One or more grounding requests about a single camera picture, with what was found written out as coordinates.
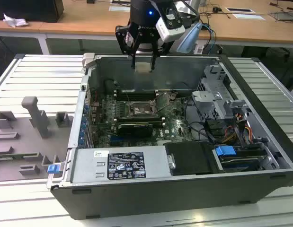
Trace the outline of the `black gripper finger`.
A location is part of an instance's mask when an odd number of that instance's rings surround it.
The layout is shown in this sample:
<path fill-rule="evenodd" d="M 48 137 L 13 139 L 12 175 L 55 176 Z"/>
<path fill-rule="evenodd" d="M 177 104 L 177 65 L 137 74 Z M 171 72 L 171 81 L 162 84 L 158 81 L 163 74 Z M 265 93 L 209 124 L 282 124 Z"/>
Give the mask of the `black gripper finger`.
<path fill-rule="evenodd" d="M 126 43 L 126 36 L 130 34 L 133 38 L 131 46 L 128 46 Z M 127 54 L 132 57 L 132 69 L 135 69 L 135 58 L 136 52 L 141 44 L 140 32 L 137 31 L 137 26 L 127 25 L 127 26 L 116 26 L 115 27 L 115 36 L 117 38 L 119 47 L 123 54 Z"/>
<path fill-rule="evenodd" d="M 158 40 L 160 39 L 159 35 L 155 35 L 151 38 L 151 49 L 152 49 L 152 58 L 151 58 L 151 69 L 155 69 L 155 61 L 157 57 L 162 55 L 167 55 L 172 47 L 172 42 L 163 43 L 161 47 L 158 46 Z"/>

